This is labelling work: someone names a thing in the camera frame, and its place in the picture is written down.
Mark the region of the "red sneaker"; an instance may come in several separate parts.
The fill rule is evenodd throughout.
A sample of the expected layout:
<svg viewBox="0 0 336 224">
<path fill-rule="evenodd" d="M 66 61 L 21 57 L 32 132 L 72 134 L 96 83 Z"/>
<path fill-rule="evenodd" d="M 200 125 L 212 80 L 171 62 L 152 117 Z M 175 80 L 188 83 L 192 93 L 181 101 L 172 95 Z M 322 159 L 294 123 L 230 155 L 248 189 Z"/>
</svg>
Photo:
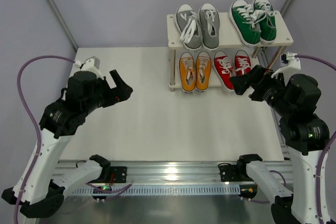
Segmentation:
<svg viewBox="0 0 336 224">
<path fill-rule="evenodd" d="M 229 57 L 223 51 L 217 51 L 213 57 L 213 68 L 223 86 L 227 91 L 233 91 L 234 87 L 230 77 L 234 76 L 235 70 Z"/>
<path fill-rule="evenodd" d="M 239 50 L 236 52 L 234 64 L 237 76 L 245 75 L 251 71 L 250 57 L 244 50 Z"/>
</svg>

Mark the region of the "orange sneaker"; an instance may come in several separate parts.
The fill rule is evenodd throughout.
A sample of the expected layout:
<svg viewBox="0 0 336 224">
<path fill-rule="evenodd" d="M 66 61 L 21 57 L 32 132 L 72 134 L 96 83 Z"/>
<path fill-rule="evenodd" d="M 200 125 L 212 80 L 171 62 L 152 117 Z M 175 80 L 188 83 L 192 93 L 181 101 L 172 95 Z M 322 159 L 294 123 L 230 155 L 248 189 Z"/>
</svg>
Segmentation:
<svg viewBox="0 0 336 224">
<path fill-rule="evenodd" d="M 190 53 L 185 52 L 180 56 L 178 70 L 183 91 L 192 93 L 196 87 L 196 79 L 194 58 Z"/>
<path fill-rule="evenodd" d="M 205 92 L 209 85 L 209 79 L 212 70 L 212 61 L 210 55 L 201 51 L 196 58 L 196 89 Z"/>
</svg>

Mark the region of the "green sneaker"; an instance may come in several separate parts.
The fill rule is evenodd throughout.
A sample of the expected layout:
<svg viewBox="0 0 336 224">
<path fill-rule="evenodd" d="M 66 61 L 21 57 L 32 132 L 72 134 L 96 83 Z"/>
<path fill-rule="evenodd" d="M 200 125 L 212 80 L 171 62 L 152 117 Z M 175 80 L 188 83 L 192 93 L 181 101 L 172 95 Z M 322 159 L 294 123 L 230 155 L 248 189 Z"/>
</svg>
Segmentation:
<svg viewBox="0 0 336 224">
<path fill-rule="evenodd" d="M 238 36 L 247 47 L 254 47 L 260 41 L 259 18 L 262 14 L 254 11 L 245 0 L 236 0 L 229 9 L 229 18 Z"/>
<path fill-rule="evenodd" d="M 254 0 L 254 10 L 259 11 L 260 16 L 260 41 L 264 44 L 271 44 L 277 35 L 275 11 L 269 0 Z"/>
</svg>

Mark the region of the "grey sneaker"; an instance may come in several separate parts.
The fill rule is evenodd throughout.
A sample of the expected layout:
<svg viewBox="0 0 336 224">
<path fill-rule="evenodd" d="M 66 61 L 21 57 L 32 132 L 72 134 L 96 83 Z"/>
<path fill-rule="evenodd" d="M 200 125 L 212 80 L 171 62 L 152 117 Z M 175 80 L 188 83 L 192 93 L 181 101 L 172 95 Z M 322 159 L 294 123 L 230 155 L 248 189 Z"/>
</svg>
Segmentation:
<svg viewBox="0 0 336 224">
<path fill-rule="evenodd" d="M 191 5 L 183 4 L 177 9 L 175 26 L 180 33 L 179 40 L 186 50 L 197 51 L 201 48 L 201 29 Z"/>
<path fill-rule="evenodd" d="M 202 29 L 203 48 L 207 51 L 215 51 L 219 46 L 219 12 L 213 4 L 205 3 L 199 9 L 198 19 Z"/>
</svg>

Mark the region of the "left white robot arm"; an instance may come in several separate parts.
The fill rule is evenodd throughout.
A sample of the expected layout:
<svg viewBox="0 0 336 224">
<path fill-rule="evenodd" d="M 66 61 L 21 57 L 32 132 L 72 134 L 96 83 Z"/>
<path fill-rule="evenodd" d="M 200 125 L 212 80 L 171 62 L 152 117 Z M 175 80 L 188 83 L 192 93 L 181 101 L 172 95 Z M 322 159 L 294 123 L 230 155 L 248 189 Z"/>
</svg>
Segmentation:
<svg viewBox="0 0 336 224">
<path fill-rule="evenodd" d="M 68 79 L 61 97 L 45 108 L 40 120 L 39 138 L 22 178 L 15 187 L 3 191 L 2 198 L 15 205 L 27 218 L 49 218 L 61 207 L 64 199 L 78 187 L 108 181 L 111 163 L 92 155 L 73 172 L 53 179 L 52 175 L 65 147 L 95 109 L 126 101 L 133 89 L 116 70 L 110 71 L 116 87 L 105 77 L 90 71 L 78 71 Z"/>
</svg>

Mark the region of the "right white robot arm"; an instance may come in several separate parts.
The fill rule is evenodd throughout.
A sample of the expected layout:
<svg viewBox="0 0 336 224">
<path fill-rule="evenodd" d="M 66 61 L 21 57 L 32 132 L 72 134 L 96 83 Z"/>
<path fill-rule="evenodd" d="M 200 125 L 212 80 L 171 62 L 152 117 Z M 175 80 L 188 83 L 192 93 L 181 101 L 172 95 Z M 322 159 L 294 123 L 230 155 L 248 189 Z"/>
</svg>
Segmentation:
<svg viewBox="0 0 336 224">
<path fill-rule="evenodd" d="M 285 80 L 282 73 L 260 65 L 247 74 L 231 77 L 230 81 L 237 95 L 252 88 L 251 100 L 266 102 L 280 115 L 280 132 L 292 163 L 293 190 L 273 176 L 259 155 L 242 155 L 237 160 L 241 174 L 252 179 L 266 195 L 274 222 L 332 223 L 325 171 L 333 136 L 315 114 L 321 96 L 318 82 L 299 73 Z"/>
</svg>

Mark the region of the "white two-tier shoe shelf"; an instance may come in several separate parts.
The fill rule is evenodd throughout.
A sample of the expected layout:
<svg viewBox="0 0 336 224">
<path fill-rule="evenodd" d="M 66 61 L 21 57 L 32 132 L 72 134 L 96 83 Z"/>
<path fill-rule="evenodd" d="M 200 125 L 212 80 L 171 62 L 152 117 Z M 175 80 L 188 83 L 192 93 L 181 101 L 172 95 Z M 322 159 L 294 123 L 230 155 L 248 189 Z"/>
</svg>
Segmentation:
<svg viewBox="0 0 336 224">
<path fill-rule="evenodd" d="M 243 44 L 240 41 L 237 32 L 230 22 L 228 13 L 220 13 L 220 30 L 219 30 L 219 49 L 242 49 Z M 166 17 L 167 39 L 169 46 L 169 89 L 174 91 L 182 87 L 179 74 L 179 54 L 178 50 L 184 50 L 182 42 L 179 40 L 180 33 L 175 27 L 175 15 L 169 14 Z M 285 24 L 285 21 L 279 11 L 275 12 L 275 21 L 277 27 L 277 36 L 272 44 L 259 44 L 255 48 L 246 48 L 251 57 L 252 65 L 259 63 L 258 54 L 262 47 L 277 47 L 278 50 L 274 55 L 276 59 L 286 47 L 293 44 L 293 38 Z"/>
</svg>

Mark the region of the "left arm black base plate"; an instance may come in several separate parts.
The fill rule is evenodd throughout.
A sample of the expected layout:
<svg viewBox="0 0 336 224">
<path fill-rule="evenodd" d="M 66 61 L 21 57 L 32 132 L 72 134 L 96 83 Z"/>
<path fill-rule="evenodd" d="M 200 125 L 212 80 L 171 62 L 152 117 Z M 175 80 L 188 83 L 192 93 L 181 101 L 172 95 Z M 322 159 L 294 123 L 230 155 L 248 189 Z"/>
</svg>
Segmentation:
<svg viewBox="0 0 336 224">
<path fill-rule="evenodd" d="M 127 167 L 126 166 L 111 166 L 108 175 L 108 182 L 110 185 L 122 184 L 127 181 Z"/>
</svg>

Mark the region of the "aluminium mounting rail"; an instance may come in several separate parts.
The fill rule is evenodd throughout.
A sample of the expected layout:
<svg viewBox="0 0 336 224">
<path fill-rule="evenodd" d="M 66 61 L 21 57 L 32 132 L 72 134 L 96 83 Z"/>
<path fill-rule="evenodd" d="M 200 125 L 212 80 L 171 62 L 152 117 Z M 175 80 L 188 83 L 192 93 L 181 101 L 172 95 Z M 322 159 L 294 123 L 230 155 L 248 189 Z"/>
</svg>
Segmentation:
<svg viewBox="0 0 336 224">
<path fill-rule="evenodd" d="M 73 172 L 77 161 L 59 161 L 53 177 Z M 221 183 L 220 162 L 123 162 L 111 161 L 112 166 L 127 167 L 127 183 L 133 184 L 214 184 Z M 282 174 L 286 184 L 292 181 L 291 161 L 265 162 L 269 170 Z"/>
</svg>

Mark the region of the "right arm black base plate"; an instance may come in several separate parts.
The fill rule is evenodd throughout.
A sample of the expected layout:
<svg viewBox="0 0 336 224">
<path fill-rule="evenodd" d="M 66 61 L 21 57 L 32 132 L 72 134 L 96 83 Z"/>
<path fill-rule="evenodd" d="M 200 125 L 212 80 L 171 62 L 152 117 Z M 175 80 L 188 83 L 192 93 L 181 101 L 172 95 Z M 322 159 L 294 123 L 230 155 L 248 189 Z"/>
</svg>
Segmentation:
<svg viewBox="0 0 336 224">
<path fill-rule="evenodd" d="M 229 163 L 218 164 L 221 182 L 252 182 L 253 180 L 239 170 L 237 165 Z"/>
</svg>

